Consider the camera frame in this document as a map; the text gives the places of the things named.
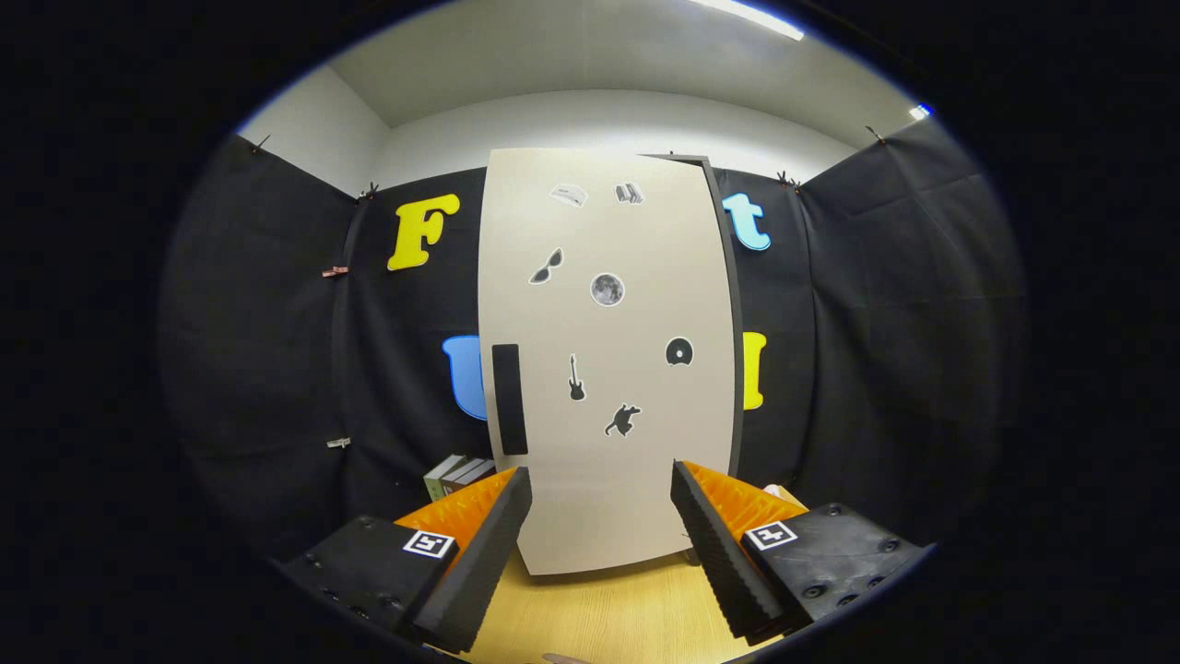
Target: sunglasses sticker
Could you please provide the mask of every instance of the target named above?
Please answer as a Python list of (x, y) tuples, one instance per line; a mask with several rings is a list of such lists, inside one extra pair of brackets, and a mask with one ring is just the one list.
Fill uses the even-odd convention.
[(566, 205), (573, 205), (575, 208), (581, 208), (586, 204), (586, 199), (590, 197), (590, 195), (585, 192), (585, 189), (582, 189), (577, 184), (558, 184), (557, 186), (553, 186), (553, 190), (550, 191), (549, 195)]
[(553, 252), (549, 255), (549, 259), (545, 264), (543, 264), (537, 271), (532, 272), (532, 276), (529, 278), (529, 283), (536, 284), (549, 281), (549, 277), (552, 275), (552, 270), (562, 265), (564, 257), (565, 256), (562, 254), (560, 246), (553, 249)]
[(634, 182), (624, 182), (615, 185), (615, 197), (618, 198), (620, 203), (627, 205), (638, 205), (643, 202), (643, 191), (640, 191), (638, 184)]

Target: moon sticker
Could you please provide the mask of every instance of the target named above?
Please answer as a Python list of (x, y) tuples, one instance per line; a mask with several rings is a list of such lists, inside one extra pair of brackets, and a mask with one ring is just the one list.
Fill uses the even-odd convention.
[(623, 282), (610, 272), (603, 272), (590, 282), (590, 296), (604, 307), (612, 307), (623, 301), (625, 288)]

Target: sticker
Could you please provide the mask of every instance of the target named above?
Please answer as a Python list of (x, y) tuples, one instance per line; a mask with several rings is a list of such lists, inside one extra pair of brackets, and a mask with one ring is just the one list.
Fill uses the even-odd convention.
[(668, 361), (668, 366), (683, 364), (688, 367), (693, 364), (693, 344), (683, 337), (676, 337), (671, 342), (668, 342), (668, 348), (664, 349), (664, 359)]
[(566, 205), (573, 205), (575, 208), (581, 208), (586, 204), (586, 199), (590, 198), (590, 195), (585, 192), (585, 189), (578, 186), (577, 184), (558, 184), (557, 186), (553, 186), (553, 190), (550, 191), (549, 195)]
[(615, 197), (618, 198), (620, 203), (627, 205), (638, 205), (643, 202), (643, 191), (640, 191), (638, 184), (634, 182), (624, 182), (615, 185)]
[(607, 434), (607, 438), (609, 439), (610, 430), (616, 429), (625, 439), (627, 433), (635, 427), (635, 425), (631, 425), (631, 416), (638, 413), (643, 413), (642, 410), (638, 409), (638, 407), (632, 406), (628, 408), (627, 405), (624, 403), (622, 408), (615, 412), (615, 418), (612, 419), (611, 423), (607, 426), (607, 429), (603, 432), (603, 434)]
[(604, 307), (612, 307), (623, 301), (623, 281), (610, 272), (603, 272), (590, 282), (590, 296)]
[(418, 531), (414, 533), (414, 537), (409, 538), (406, 546), (401, 548), (427, 558), (442, 558), (446, 554), (446, 550), (451, 548), (452, 543), (454, 543), (454, 538), (450, 535)]
[(761, 205), (749, 202), (749, 196), (734, 193), (721, 200), (721, 206), (729, 210), (734, 221), (734, 232), (738, 239), (749, 249), (761, 251), (771, 245), (771, 236), (758, 229), (754, 217), (762, 216)]
[(562, 254), (562, 248), (558, 246), (553, 249), (553, 252), (549, 256), (549, 262), (542, 265), (537, 271), (532, 272), (532, 276), (529, 278), (529, 283), (544, 283), (545, 281), (549, 281), (550, 270), (556, 267), (560, 267), (563, 259), (565, 259), (565, 256)]
[(586, 392), (582, 388), (582, 381), (578, 381), (578, 373), (575, 369), (576, 364), (573, 354), (570, 354), (570, 399), (579, 402), (586, 399)]
[(799, 539), (799, 535), (792, 533), (791, 528), (787, 528), (782, 521), (746, 531), (746, 534), (754, 541), (758, 551), (766, 551)]
[(484, 401), (484, 368), (479, 362), (479, 337), (464, 335), (442, 342), (442, 353), (451, 360), (451, 393), (459, 410), (476, 420), (487, 420)]

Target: white panel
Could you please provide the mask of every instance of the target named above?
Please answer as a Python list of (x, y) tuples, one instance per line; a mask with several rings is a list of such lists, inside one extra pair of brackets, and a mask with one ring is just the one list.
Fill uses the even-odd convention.
[(237, 133), (348, 193), (367, 189), (389, 127), (334, 71), (312, 71)]
[[(642, 202), (621, 203), (620, 183), (637, 184)], [(585, 192), (581, 206), (550, 195), (562, 184)], [(560, 263), (531, 283), (557, 248)], [(592, 296), (602, 274), (623, 285), (609, 305)], [(691, 344), (689, 364), (669, 364), (676, 338)], [(480, 356), (497, 468), (527, 466), (532, 482), (518, 540), (530, 573), (691, 546), (669, 498), (673, 461), (729, 467), (734, 338), (722, 237), (700, 166), (599, 151), (492, 152), (479, 235)], [(519, 348), (526, 455), (503, 452), (497, 344)], [(638, 413), (616, 420), (624, 406)]]

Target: black fabric backdrop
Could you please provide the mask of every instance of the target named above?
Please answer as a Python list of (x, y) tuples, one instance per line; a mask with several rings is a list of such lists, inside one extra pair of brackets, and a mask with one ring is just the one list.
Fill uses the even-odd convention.
[[(428, 501), (452, 453), (491, 456), (451, 389), (445, 340), (478, 335), (484, 169), (356, 204), (235, 138), (175, 238), (163, 366), (185, 446), (219, 505), (275, 557), (343, 520)], [(715, 169), (761, 205), (762, 251), (734, 238), (742, 329), (767, 338), (738, 476), (843, 501), (925, 544), (978, 500), (1014, 415), (1023, 285), (1007, 219), (933, 121), (801, 186)], [(389, 271), (404, 203), (460, 209)], [(322, 269), (347, 264), (347, 276)], [(350, 438), (347, 448), (326, 442)]]
[(1007, 216), (929, 119), (800, 190), (818, 363), (791, 488), (926, 544), (978, 502), (1015, 423), (1025, 292)]
[(181, 442), (251, 545), (299, 553), (341, 520), (346, 435), (329, 330), (353, 200), (235, 137), (177, 223), (160, 284), (162, 381)]

